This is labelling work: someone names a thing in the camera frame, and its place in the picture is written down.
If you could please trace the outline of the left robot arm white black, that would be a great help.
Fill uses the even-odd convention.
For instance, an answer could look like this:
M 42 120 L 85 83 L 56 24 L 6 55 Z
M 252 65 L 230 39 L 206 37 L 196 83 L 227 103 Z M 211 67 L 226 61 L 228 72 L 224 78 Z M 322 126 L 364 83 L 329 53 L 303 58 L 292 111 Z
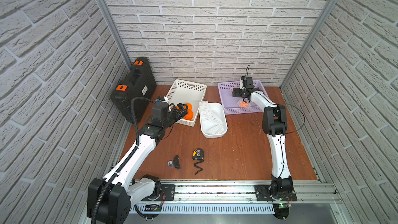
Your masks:
M 87 217 L 93 224 L 122 224 L 131 207 L 160 195 L 159 178 L 146 175 L 134 184 L 132 180 L 166 130 L 185 117 L 188 109 L 186 104 L 168 103 L 162 97 L 154 101 L 150 121 L 136 129 L 136 141 L 129 151 L 103 178 L 93 179 L 88 186 Z

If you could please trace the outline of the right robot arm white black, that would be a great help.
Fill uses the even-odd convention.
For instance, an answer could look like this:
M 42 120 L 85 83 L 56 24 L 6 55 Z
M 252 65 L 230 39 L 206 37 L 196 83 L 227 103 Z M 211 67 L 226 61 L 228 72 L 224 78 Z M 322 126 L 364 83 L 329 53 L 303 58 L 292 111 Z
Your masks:
M 293 180 L 285 146 L 288 129 L 285 106 L 274 103 L 260 89 L 233 88 L 232 95 L 254 102 L 263 110 L 262 129 L 270 143 L 273 163 L 269 192 L 275 201 L 286 200 L 293 191 Z

